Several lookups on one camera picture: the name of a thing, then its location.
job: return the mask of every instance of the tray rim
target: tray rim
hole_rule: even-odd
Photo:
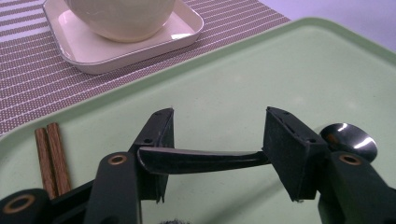
[[[182,63],[177,63],[177,64],[174,64],[174,65],[171,65],[171,66],[166,67],[166,68],[164,68],[164,69],[162,69],[160,71],[154,72],[154,73],[149,74],[149,75],[144,76],[144,77],[141,77],[141,78],[139,78],[137,80],[134,80],[132,82],[120,85],[120,86],[118,86],[118,87],[116,87],[116,88],[114,88],[112,90],[102,92],[100,94],[97,94],[97,95],[95,95],[93,97],[90,97],[88,99],[85,99],[83,101],[75,103],[73,105],[70,105],[70,106],[67,106],[65,108],[59,109],[57,111],[51,112],[48,115],[44,115],[44,116],[42,116],[40,118],[30,120],[30,121],[28,121],[26,123],[23,123],[22,125],[19,125],[19,126],[15,127],[12,130],[4,133],[2,136],[0,136],[0,146],[2,145],[2,142],[3,141],[7,141],[6,139],[9,138],[12,134],[18,133],[20,130],[23,130],[24,128],[27,128],[29,126],[34,126],[35,124],[40,123],[41,121],[43,121],[45,119],[48,119],[48,118],[50,118],[52,116],[55,116],[57,114],[66,113],[67,111],[73,110],[75,107],[84,106],[86,104],[91,104],[93,101],[100,100],[101,98],[106,97],[108,95],[111,95],[111,94],[113,94],[113,93],[115,93],[117,91],[122,91],[122,90],[126,90],[126,89],[129,89],[129,88],[132,88],[132,86],[135,86],[135,85],[137,85],[140,82],[150,81],[150,80],[152,80],[155,77],[160,77],[161,73],[165,73],[168,70],[172,70],[172,69],[178,68],[180,66],[183,66],[186,63],[192,63],[194,61],[201,60],[202,58],[205,58],[206,55],[216,54],[216,53],[222,52],[222,51],[224,51],[226,49],[234,48],[234,46],[241,45],[241,44],[244,44],[244,43],[249,43],[250,41],[252,41],[252,40],[254,41],[255,39],[258,39],[258,42],[261,42],[262,40],[260,40],[260,37],[262,35],[265,35],[265,37],[266,37],[265,40],[268,40],[268,39],[272,39],[272,38],[278,36],[279,34],[286,33],[289,30],[289,28],[291,28],[291,30],[294,30],[294,29],[298,29],[301,26],[306,26],[306,25],[311,25],[311,26],[313,25],[313,26],[317,26],[319,28],[326,28],[327,30],[330,30],[330,31],[333,31],[333,32],[337,33],[341,37],[346,38],[347,40],[351,40],[351,39],[358,40],[358,42],[354,42],[354,43],[357,44],[360,47],[363,47],[364,49],[367,49],[371,53],[377,55],[378,57],[381,57],[382,59],[384,59],[387,62],[392,63],[392,64],[394,64],[396,66],[396,52],[393,52],[393,51],[391,51],[389,49],[386,49],[385,47],[375,43],[374,41],[369,40],[369,39],[367,39],[367,38],[365,38],[365,37],[363,37],[361,35],[358,35],[357,33],[350,31],[346,27],[344,27],[344,26],[342,26],[342,25],[340,25],[340,24],[338,24],[336,22],[329,21],[329,20],[322,19],[322,18],[316,18],[316,17],[302,18],[302,19],[299,19],[297,21],[286,22],[284,24],[281,24],[281,25],[279,25],[277,27],[271,28],[271,29],[269,29],[267,31],[264,31],[262,33],[259,33],[259,34],[256,34],[256,35],[252,35],[252,36],[247,37],[245,39],[236,41],[236,42],[234,42],[234,43],[232,43],[230,45],[226,45],[226,46],[220,47],[218,49],[214,49],[212,51],[203,53],[203,54],[198,55],[196,57],[190,58],[190,59],[188,59],[188,60],[186,60],[186,61],[184,61]]]
[[[76,68],[78,68],[79,70],[81,70],[84,73],[87,74],[91,74],[91,75],[100,75],[103,73],[107,73],[107,72],[111,72],[113,70],[122,68],[124,66],[133,64],[133,63],[138,63],[138,62],[142,62],[144,60],[147,60],[149,58],[153,58],[156,57],[158,55],[176,50],[176,49],[182,49],[187,47],[188,45],[193,44],[199,37],[200,33],[204,30],[205,28],[205,21],[204,19],[195,11],[193,10],[191,7],[189,7],[186,3],[184,3],[182,0],[176,0],[175,1],[175,7],[174,7],[174,13],[177,13],[177,11],[175,11],[175,8],[177,8],[177,5],[180,5],[184,8],[187,8],[191,14],[193,14],[196,19],[200,22],[200,25],[198,28],[193,28],[191,27],[191,29],[195,32],[191,35],[188,36],[184,36],[181,37],[180,39],[177,40],[170,40],[170,41],[166,41],[166,42],[162,42],[144,49],[140,49],[140,50],[136,50],[136,51],[132,51],[126,54],[122,54],[113,58],[108,58],[105,60],[102,60],[100,62],[94,62],[94,63],[84,63],[84,62],[79,62],[76,60],[72,60],[70,58],[68,58],[67,56],[64,55],[64,52],[62,51],[62,47],[61,44],[59,43],[59,38],[58,35],[55,34],[54,28],[53,28],[53,24],[51,22],[50,16],[49,14],[49,9],[48,9],[48,4],[54,0],[46,0],[43,5],[42,5],[42,9],[44,11],[44,14],[46,16],[46,19],[49,23],[49,29],[51,31],[51,34],[53,36],[53,38],[55,39],[55,43],[57,46],[57,50],[60,52],[61,57],[67,61],[68,63],[73,64]],[[139,60],[133,60],[133,58],[135,57],[136,54],[140,54],[142,52],[147,52],[147,51],[155,51],[156,53],[154,53],[152,56],[150,57],[141,57],[141,59]]]

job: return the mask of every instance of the light green tray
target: light green tray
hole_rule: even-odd
[[[329,21],[303,19],[178,64],[25,124],[0,141],[0,197],[41,187],[34,129],[59,122],[73,185],[126,151],[156,110],[173,107],[176,147],[260,150],[265,108],[319,132],[355,124],[379,147],[375,169],[396,187],[396,55]],[[292,203],[272,166],[172,175],[164,204],[143,202],[145,224],[319,223],[316,201]]]

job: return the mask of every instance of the metal spoon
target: metal spoon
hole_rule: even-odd
[[[375,159],[375,141],[362,129],[347,123],[335,123],[320,132],[332,151],[345,151],[363,157],[368,162]]]

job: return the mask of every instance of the gray placemat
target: gray placemat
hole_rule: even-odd
[[[0,2],[0,136],[27,121],[289,21],[257,0],[185,2],[205,20],[194,44],[99,76],[83,74],[62,59],[42,10],[43,0]]]

